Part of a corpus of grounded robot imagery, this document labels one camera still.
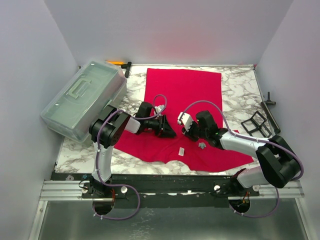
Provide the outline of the red t-shirt garment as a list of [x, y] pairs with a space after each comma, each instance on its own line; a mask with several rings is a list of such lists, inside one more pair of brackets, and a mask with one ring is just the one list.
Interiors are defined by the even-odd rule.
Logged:
[[[208, 102], [222, 107], [222, 75], [220, 73], [187, 69], [153, 69], [146, 72], [144, 100], [150, 103], [154, 97], [162, 94], [167, 98], [164, 111], [169, 125], [176, 132], [175, 138], [160, 138], [151, 132], [139, 135], [124, 131], [115, 145], [117, 150], [136, 157], [144, 162], [180, 161], [192, 171], [222, 172], [252, 163], [252, 157], [230, 150], [221, 150], [209, 145], [205, 149], [198, 147], [182, 134], [177, 119], [188, 105], [199, 103], [187, 112], [193, 118], [196, 113], [208, 110], [218, 127], [223, 126], [223, 118]], [[179, 148], [184, 148], [184, 156], [179, 156]]]

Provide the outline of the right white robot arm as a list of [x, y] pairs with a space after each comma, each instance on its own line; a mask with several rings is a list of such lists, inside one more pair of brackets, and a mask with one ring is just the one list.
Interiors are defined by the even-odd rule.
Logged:
[[182, 133], [192, 141], [205, 140], [211, 147], [241, 153], [258, 160], [259, 165], [243, 168], [230, 178], [230, 191], [241, 196], [256, 185], [283, 188], [302, 173], [301, 165], [287, 142], [279, 135], [255, 138], [227, 128], [219, 128], [209, 111], [201, 111], [193, 120], [181, 112], [177, 120]]

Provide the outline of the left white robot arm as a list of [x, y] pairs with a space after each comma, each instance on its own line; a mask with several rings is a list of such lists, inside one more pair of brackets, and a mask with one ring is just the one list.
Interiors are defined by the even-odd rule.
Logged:
[[99, 197], [104, 198], [110, 194], [111, 185], [107, 181], [112, 176], [112, 153], [124, 131], [138, 135], [150, 129], [159, 138], [176, 137], [176, 132], [162, 114], [164, 109], [144, 101], [140, 104], [136, 116], [132, 117], [112, 105], [107, 105], [102, 111], [102, 117], [91, 123], [89, 134], [96, 156], [90, 186]]

